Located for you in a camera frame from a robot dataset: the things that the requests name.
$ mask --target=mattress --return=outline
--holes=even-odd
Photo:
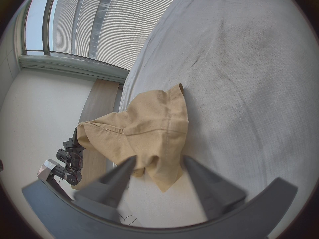
[[[319,47],[293,0],[174,0],[123,87],[120,111],[148,90],[184,86],[189,155],[245,189],[275,178],[298,186],[278,236],[319,177]],[[132,177],[125,201],[144,227],[206,221],[186,171],[165,193]]]

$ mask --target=window pane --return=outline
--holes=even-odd
[[[32,0],[26,18],[26,49],[43,50],[42,23],[47,0]]]
[[[54,0],[50,50],[131,69],[173,0]]]

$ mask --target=clothing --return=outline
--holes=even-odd
[[[120,164],[137,155],[133,175],[144,168],[165,192],[182,175],[180,154],[188,129],[183,86],[137,95],[121,113],[110,113],[78,125],[79,143]]]

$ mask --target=corrugated panel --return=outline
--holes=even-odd
[[[78,0],[58,0],[53,19],[53,50],[71,53],[71,36]]]
[[[100,0],[84,0],[81,8],[76,37],[76,54],[87,57],[94,16]]]
[[[96,59],[130,70],[148,34],[172,1],[112,0]]]

